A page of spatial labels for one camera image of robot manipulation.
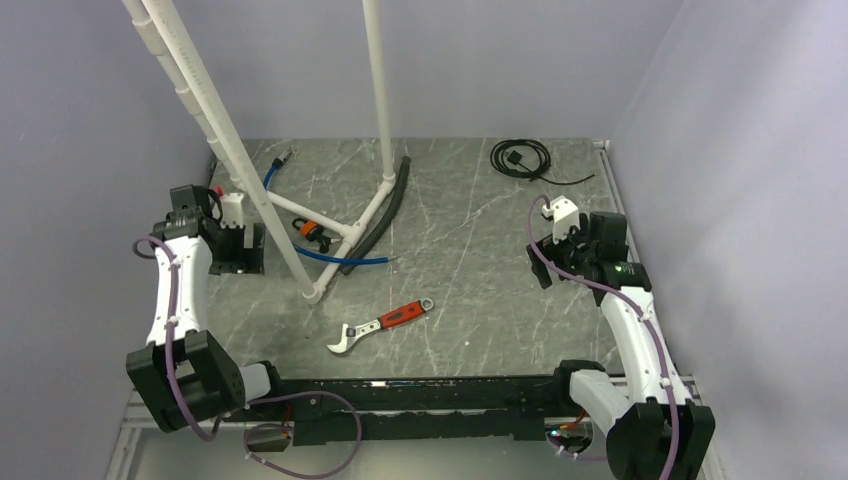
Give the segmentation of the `blue cable lock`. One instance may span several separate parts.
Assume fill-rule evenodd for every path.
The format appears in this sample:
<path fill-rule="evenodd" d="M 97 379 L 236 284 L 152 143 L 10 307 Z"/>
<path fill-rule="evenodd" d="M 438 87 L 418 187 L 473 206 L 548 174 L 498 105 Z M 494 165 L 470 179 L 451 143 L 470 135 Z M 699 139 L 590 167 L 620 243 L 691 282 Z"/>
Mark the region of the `blue cable lock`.
<path fill-rule="evenodd" d="M 272 191 L 268 196 L 274 205 L 294 215 L 291 225 L 298 234 L 318 246 L 314 250 L 296 245 L 296 253 L 349 275 L 358 267 L 385 265 L 394 260 L 391 256 L 372 257 L 370 253 L 399 213 L 411 176 L 411 163 L 411 158 L 404 156 L 393 176 L 379 184 L 363 213 L 350 224 L 333 220 Z"/>

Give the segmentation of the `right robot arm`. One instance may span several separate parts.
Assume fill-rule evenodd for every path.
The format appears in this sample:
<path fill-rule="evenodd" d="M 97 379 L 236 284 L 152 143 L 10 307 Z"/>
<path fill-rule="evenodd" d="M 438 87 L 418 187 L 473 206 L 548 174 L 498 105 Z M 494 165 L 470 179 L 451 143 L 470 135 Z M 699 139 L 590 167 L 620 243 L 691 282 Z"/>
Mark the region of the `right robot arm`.
<path fill-rule="evenodd" d="M 617 479 L 695 479 L 710 446 L 715 417 L 678 374 L 654 308 L 644 265 L 630 257 L 628 224 L 614 212 L 561 213 L 545 206 L 551 234 L 527 246 L 542 287 L 558 276 L 587 287 L 616 342 L 627 390 L 592 363 L 570 361 L 551 388 L 557 411 L 581 409 L 605 438 Z"/>

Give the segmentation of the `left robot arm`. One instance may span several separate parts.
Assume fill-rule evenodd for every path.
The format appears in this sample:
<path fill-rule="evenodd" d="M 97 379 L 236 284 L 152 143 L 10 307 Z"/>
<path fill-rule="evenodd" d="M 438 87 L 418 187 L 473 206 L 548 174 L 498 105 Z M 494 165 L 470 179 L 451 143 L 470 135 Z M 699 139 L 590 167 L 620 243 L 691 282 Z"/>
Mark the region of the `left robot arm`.
<path fill-rule="evenodd" d="M 272 420 L 286 409 L 272 363 L 238 365 L 209 327 L 209 278 L 264 272 L 266 228 L 246 220 L 246 200 L 202 185 L 173 188 L 170 212 L 132 245 L 155 262 L 158 286 L 152 326 L 126 371 L 164 432 L 189 427 L 210 442 L 232 413 L 250 408 Z"/>

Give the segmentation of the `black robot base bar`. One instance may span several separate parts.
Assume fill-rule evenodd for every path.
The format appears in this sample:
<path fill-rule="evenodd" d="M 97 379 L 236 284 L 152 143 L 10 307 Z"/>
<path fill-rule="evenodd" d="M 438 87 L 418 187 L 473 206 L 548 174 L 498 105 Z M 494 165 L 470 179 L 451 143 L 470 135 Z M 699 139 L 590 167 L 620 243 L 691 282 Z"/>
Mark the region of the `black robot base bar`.
<path fill-rule="evenodd" d="M 541 441 L 579 416 L 558 375 L 284 380 L 252 421 L 286 423 L 297 446 L 509 437 Z"/>

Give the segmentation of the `orange black padlock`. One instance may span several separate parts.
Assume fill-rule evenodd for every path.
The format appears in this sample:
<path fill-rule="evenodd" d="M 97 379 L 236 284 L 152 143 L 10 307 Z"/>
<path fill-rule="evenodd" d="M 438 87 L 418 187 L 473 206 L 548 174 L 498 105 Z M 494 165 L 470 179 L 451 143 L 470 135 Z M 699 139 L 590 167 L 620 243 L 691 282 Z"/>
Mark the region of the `orange black padlock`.
<path fill-rule="evenodd" d="M 291 225 L 295 228 L 306 240 L 314 242 L 316 234 L 324 234 L 325 227 L 319 223 L 308 220 L 302 217 L 296 217 L 292 220 Z"/>

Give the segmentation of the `red handled adjustable wrench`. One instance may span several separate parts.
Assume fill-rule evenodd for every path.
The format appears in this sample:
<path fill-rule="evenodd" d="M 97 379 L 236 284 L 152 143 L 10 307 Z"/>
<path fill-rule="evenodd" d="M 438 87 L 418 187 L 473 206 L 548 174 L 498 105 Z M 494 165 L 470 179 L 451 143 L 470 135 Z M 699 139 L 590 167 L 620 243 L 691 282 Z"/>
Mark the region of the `red handled adjustable wrench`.
<path fill-rule="evenodd" d="M 381 330 L 387 330 L 419 317 L 422 317 L 435 306 L 431 298 L 422 298 L 398 307 L 390 312 L 375 317 L 359 325 L 344 323 L 341 335 L 335 344 L 327 344 L 326 348 L 333 354 L 346 354 L 359 340 Z"/>

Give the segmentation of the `aluminium rail frame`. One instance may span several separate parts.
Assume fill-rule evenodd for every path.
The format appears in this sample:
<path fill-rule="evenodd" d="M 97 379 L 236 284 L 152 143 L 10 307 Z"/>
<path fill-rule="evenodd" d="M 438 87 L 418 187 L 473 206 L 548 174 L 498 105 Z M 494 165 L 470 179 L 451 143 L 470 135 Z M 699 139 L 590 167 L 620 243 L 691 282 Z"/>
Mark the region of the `aluminium rail frame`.
<path fill-rule="evenodd" d="M 133 390 L 124 409 L 105 479 L 134 479 L 145 456 L 146 443 L 163 435 L 140 395 Z"/>

